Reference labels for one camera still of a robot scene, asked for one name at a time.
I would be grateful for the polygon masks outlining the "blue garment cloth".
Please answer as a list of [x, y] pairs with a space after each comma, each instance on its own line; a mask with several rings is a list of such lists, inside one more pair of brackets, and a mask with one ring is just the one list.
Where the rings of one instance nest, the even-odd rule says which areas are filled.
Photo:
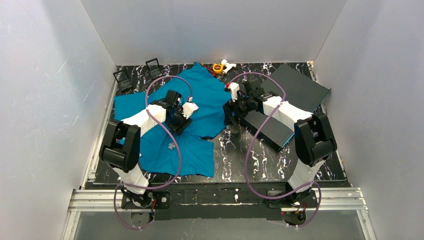
[[169, 90], [176, 91], [186, 99], [193, 96], [199, 109], [191, 116], [192, 123], [175, 139], [179, 145], [182, 158], [177, 149], [168, 149], [172, 139], [157, 125], [140, 140], [139, 163], [141, 168], [150, 173], [167, 173], [181, 176], [214, 176], [214, 144], [208, 141], [215, 138], [224, 128], [223, 105], [231, 99], [231, 94], [224, 90], [224, 83], [214, 78], [199, 63], [183, 70], [178, 78], [173, 78], [162, 87], [145, 96], [144, 92], [121, 95], [114, 99], [115, 119], [123, 121], [145, 109], [145, 101], [152, 103], [163, 99]]

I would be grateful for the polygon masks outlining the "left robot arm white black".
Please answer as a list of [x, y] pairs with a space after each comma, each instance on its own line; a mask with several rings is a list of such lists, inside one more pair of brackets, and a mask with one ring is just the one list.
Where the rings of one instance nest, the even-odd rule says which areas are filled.
[[124, 120], [112, 119], [107, 123], [99, 159], [118, 173], [127, 190], [141, 196], [151, 190], [139, 166], [141, 138], [156, 126], [164, 127], [174, 140], [191, 123], [191, 116], [199, 107], [189, 97], [169, 90], [166, 96], [149, 103], [145, 109]]

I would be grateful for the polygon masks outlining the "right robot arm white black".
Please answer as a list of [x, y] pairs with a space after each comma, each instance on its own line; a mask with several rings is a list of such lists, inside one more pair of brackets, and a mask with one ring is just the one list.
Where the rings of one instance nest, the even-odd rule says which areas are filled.
[[265, 92], [258, 79], [243, 83], [246, 92], [233, 79], [224, 87], [231, 99], [223, 105], [225, 124], [236, 124], [246, 113], [255, 111], [266, 118], [257, 128], [254, 139], [262, 132], [270, 119], [275, 119], [294, 133], [295, 152], [298, 157], [292, 176], [287, 181], [285, 193], [276, 196], [262, 195], [245, 181], [250, 190], [266, 200], [280, 200], [289, 196], [298, 197], [308, 193], [314, 178], [326, 159], [337, 150], [337, 142], [328, 119], [324, 113], [313, 114], [302, 110], [285, 100], [285, 96]]

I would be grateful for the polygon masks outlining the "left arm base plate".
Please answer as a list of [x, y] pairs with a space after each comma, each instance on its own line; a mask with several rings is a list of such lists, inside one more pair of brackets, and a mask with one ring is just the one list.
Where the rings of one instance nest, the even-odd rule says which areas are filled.
[[170, 207], [169, 191], [146, 190], [143, 194], [136, 194], [123, 187], [120, 192], [122, 193], [122, 209], [161, 210]]

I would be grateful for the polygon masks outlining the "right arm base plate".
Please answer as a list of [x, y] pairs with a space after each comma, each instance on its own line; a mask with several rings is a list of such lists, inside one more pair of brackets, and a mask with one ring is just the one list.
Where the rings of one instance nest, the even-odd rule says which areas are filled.
[[315, 211], [320, 207], [321, 199], [311, 188], [301, 193], [293, 193], [280, 199], [265, 199], [264, 203], [270, 209], [281, 210], [282, 219], [288, 226], [301, 227], [308, 223], [306, 210], [313, 208]]

